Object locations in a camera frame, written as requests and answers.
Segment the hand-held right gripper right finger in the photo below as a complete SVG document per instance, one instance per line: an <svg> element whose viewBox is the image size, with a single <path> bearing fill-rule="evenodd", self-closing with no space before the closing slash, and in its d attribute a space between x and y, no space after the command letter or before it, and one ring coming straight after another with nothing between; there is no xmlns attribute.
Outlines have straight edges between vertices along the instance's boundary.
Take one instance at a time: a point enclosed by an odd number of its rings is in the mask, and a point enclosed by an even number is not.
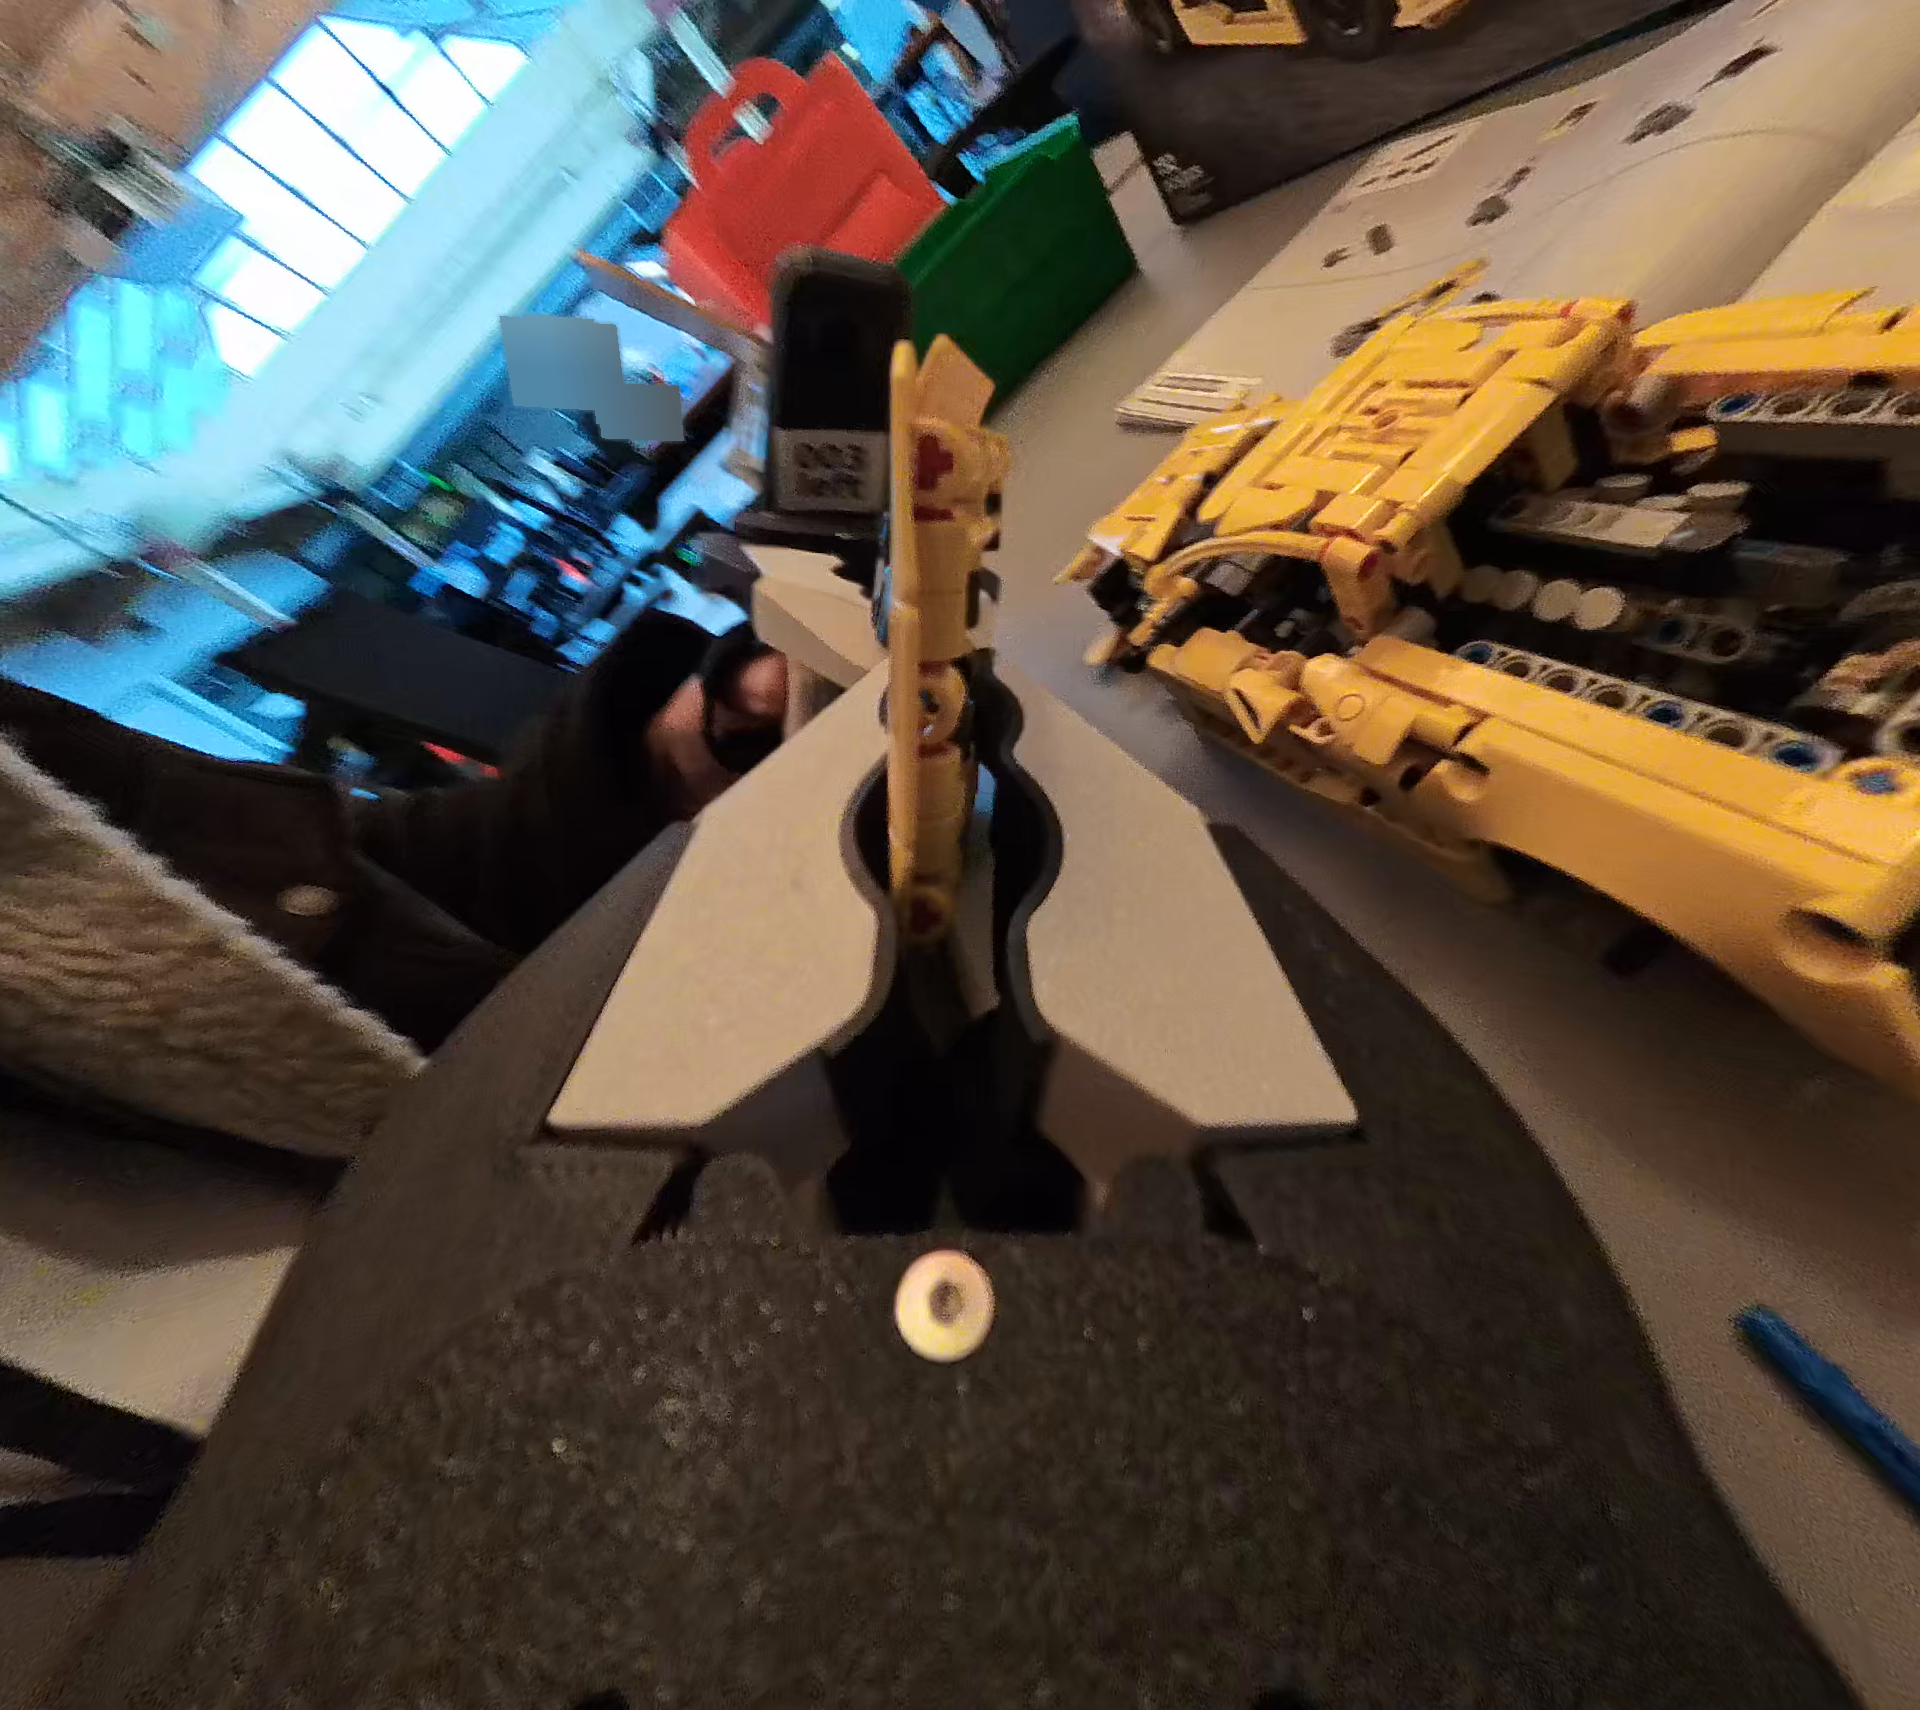
<svg viewBox="0 0 1920 1710"><path fill-rule="evenodd" d="M975 688L960 1214L1079 1223L1133 1167L1356 1132L1210 821L1018 669Z"/></svg>

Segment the wooden board on white arm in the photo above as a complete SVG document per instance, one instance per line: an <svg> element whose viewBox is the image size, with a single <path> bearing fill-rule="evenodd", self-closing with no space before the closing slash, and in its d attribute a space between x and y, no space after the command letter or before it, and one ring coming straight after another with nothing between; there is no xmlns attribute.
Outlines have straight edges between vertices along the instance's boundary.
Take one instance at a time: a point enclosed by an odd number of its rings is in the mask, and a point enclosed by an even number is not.
<svg viewBox="0 0 1920 1710"><path fill-rule="evenodd" d="M763 359L763 338L757 338L753 330L736 330L724 316L687 301L674 287L642 279L625 266L591 256L590 250L576 250L570 259L590 283L591 292L611 301L613 306L640 314L642 318L678 335L687 335L703 347L719 355L728 355L736 364L753 364Z"/></svg>

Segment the yellow panel with axle pin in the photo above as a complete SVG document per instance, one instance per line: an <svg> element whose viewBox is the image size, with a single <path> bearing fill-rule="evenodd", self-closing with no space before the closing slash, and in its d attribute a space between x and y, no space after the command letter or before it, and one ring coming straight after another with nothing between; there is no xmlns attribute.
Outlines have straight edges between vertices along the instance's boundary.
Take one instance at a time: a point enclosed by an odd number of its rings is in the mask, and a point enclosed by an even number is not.
<svg viewBox="0 0 1920 1710"><path fill-rule="evenodd" d="M995 383L947 335L893 347L887 509L887 867L899 938L951 927L975 801L975 575L996 545L1009 448L987 425Z"/></svg>

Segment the person's left hand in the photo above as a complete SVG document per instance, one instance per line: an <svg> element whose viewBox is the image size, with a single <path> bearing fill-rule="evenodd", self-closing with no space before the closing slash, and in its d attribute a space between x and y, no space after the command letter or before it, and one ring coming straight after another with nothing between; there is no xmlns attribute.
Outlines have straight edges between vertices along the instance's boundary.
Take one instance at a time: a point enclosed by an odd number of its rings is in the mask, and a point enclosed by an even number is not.
<svg viewBox="0 0 1920 1710"><path fill-rule="evenodd" d="M788 664L755 651L719 684L690 677L648 723L648 764L659 809L692 821L784 739Z"/></svg>

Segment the green plastic bin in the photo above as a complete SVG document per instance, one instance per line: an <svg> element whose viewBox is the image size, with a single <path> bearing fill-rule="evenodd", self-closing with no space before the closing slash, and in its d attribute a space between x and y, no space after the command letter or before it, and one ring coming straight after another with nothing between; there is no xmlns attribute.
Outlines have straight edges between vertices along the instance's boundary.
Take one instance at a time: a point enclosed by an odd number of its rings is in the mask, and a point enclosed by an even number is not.
<svg viewBox="0 0 1920 1710"><path fill-rule="evenodd" d="M1126 237L1079 117L1003 153L897 262L914 347L947 338L1007 405L1133 276Z"/></svg>

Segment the brown fleece-lined jacket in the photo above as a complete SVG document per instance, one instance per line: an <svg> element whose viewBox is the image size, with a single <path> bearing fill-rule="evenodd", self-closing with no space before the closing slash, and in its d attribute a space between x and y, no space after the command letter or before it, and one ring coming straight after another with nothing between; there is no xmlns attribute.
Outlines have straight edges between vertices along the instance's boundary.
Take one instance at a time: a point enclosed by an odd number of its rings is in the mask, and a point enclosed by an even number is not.
<svg viewBox="0 0 1920 1710"><path fill-rule="evenodd" d="M346 1161L524 958L363 858L350 809L374 797L337 780L220 760L14 680L3 764L16 1082Z"/></svg>

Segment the person's left forearm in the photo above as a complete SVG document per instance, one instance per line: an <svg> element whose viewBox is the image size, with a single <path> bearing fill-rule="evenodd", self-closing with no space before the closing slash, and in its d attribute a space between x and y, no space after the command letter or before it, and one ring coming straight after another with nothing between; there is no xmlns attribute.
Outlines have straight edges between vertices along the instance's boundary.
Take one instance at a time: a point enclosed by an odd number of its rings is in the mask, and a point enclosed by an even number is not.
<svg viewBox="0 0 1920 1710"><path fill-rule="evenodd" d="M713 638L648 614L562 680L499 767L459 789L383 793L350 809L356 848L475 940L527 956L582 911L666 826L683 821L662 733L690 697L705 750L699 672Z"/></svg>

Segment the blue brick pin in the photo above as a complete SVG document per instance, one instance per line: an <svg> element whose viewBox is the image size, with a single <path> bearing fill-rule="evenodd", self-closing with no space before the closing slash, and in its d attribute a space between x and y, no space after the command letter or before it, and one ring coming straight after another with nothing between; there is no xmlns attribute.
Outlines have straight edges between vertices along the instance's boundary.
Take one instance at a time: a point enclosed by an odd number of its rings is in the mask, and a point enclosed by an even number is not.
<svg viewBox="0 0 1920 1710"><path fill-rule="evenodd" d="M1914 1438L1780 1313L1751 1305L1732 1315L1732 1328L1800 1406L1835 1435L1910 1513L1918 1513Z"/></svg>

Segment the red plastic case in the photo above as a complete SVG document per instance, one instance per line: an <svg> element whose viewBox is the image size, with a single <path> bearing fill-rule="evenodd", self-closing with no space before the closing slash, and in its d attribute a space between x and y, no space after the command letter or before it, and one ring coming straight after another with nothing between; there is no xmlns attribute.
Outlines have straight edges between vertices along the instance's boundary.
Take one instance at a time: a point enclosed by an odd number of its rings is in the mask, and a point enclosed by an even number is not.
<svg viewBox="0 0 1920 1710"><path fill-rule="evenodd" d="M683 295L736 330L765 330L786 254L888 263L947 210L947 197L834 56L797 75L746 59L690 118L692 175L662 226Z"/></svg>

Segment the yellow toy brick car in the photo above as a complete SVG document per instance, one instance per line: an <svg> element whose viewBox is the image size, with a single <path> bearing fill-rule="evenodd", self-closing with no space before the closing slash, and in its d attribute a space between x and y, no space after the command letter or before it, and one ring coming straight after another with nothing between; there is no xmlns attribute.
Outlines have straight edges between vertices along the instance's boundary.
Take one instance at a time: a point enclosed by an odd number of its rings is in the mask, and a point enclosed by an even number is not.
<svg viewBox="0 0 1920 1710"><path fill-rule="evenodd" d="M1367 325L1063 571L1088 664L1460 890L1608 901L1914 1094L1911 306L1805 292Z"/></svg>

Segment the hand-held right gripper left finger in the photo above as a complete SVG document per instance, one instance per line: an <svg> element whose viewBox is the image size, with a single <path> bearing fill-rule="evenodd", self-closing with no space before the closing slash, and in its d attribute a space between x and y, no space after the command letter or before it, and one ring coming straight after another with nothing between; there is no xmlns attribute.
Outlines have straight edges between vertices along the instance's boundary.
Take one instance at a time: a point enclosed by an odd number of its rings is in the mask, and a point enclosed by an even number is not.
<svg viewBox="0 0 1920 1710"><path fill-rule="evenodd" d="M549 1104L566 1150L750 1156L842 1231L938 1223L962 1009L884 875L887 672L683 837Z"/></svg>

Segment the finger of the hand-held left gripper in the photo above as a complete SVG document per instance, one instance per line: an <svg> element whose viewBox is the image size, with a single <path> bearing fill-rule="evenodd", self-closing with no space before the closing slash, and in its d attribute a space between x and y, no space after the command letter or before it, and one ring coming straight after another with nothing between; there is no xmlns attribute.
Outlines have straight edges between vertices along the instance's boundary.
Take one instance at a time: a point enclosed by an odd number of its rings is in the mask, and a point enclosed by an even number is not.
<svg viewBox="0 0 1920 1710"><path fill-rule="evenodd" d="M884 664L872 596L842 576L821 550L745 545L753 568L750 618L757 642L818 684L853 689Z"/></svg>

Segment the white striped shirt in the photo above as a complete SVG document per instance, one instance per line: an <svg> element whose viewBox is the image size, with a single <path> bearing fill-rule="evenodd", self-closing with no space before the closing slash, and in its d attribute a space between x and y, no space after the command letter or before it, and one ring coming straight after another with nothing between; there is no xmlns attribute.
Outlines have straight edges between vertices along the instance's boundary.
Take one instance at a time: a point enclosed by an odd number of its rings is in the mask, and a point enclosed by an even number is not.
<svg viewBox="0 0 1920 1710"><path fill-rule="evenodd" d="M345 1169L4 1082L4 1565L148 1540Z"/></svg>

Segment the open instruction booklet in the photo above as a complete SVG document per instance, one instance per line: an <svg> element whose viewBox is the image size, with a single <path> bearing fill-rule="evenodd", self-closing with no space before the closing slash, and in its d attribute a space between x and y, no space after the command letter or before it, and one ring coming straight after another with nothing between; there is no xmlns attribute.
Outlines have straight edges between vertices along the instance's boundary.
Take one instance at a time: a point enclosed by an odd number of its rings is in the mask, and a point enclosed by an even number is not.
<svg viewBox="0 0 1920 1710"><path fill-rule="evenodd" d="M1608 70L1377 146L1116 408L1166 434L1301 398L1433 285L1631 301L1639 322L1813 292L1914 306L1918 0L1731 0Z"/></svg>

